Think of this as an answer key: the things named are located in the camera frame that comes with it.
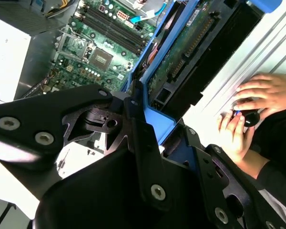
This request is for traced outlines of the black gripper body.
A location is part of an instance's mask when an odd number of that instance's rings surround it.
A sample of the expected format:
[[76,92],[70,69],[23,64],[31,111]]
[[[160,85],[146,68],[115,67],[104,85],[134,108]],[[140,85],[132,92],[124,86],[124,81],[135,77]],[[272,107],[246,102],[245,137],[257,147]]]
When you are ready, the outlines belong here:
[[222,163],[187,147],[189,166],[155,155],[148,165],[120,150],[51,187],[35,229],[285,229],[243,178],[220,178]]

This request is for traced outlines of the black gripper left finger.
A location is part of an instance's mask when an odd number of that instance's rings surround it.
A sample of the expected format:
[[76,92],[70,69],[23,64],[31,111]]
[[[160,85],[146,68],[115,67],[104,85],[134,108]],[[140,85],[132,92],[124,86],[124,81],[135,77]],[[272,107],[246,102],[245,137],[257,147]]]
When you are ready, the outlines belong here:
[[119,99],[101,86],[87,85],[0,104],[0,161],[47,170],[64,146],[103,132],[105,157],[127,150],[151,165],[160,153],[139,95],[136,89]]

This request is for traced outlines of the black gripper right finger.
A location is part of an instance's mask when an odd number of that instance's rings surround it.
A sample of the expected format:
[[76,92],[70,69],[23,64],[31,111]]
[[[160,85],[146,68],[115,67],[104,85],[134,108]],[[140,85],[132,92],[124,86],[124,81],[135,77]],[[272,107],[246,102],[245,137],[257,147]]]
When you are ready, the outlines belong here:
[[184,229],[286,229],[286,223],[216,145],[203,147],[185,126],[185,162],[197,176],[203,202],[192,204]]

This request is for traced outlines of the person's left hand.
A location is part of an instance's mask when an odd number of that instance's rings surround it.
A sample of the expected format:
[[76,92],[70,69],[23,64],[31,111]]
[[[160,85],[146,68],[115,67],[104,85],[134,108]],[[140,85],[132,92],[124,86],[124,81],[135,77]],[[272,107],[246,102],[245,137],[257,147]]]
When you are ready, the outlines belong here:
[[245,129],[245,118],[241,113],[233,116],[233,112],[228,111],[219,116],[218,132],[221,148],[240,169],[261,169],[269,162],[269,159],[249,149],[255,128]]

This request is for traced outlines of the person's right hand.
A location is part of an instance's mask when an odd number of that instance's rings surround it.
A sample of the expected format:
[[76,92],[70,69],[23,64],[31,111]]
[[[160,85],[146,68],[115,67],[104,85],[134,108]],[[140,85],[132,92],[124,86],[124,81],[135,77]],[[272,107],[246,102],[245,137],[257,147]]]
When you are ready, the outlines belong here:
[[234,96],[234,110],[261,109],[260,117],[286,110],[286,75],[261,73],[241,84]]

